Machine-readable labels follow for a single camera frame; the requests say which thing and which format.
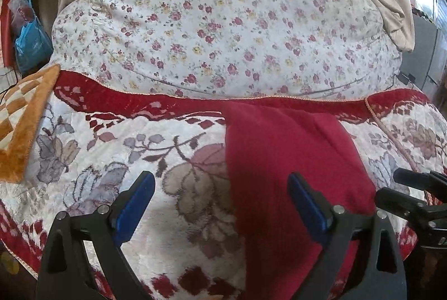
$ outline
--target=folded red cloth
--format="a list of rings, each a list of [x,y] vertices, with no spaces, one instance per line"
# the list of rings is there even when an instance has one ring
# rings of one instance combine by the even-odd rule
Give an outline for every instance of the folded red cloth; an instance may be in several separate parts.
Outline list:
[[[287,194],[299,172],[333,205],[375,211],[375,189],[349,134],[329,114],[229,102],[226,160],[240,235],[245,238],[248,299],[289,300],[321,251]],[[339,274],[347,278],[353,243]]]

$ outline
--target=screw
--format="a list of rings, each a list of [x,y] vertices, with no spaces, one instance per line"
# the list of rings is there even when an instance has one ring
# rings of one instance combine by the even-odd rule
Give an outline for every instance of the screw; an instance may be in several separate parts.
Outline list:
[[[381,220],[384,220],[387,217],[387,213],[379,209],[377,211],[377,217],[379,217]]]
[[[61,211],[58,214],[56,214],[56,219],[58,219],[58,220],[63,220],[65,217],[66,217],[65,211]]]
[[[102,206],[98,207],[99,214],[106,214],[108,211],[109,211],[109,206],[107,204],[103,204]]]
[[[340,204],[335,205],[332,209],[337,214],[343,214],[345,212],[345,208],[343,206],[341,206]]]

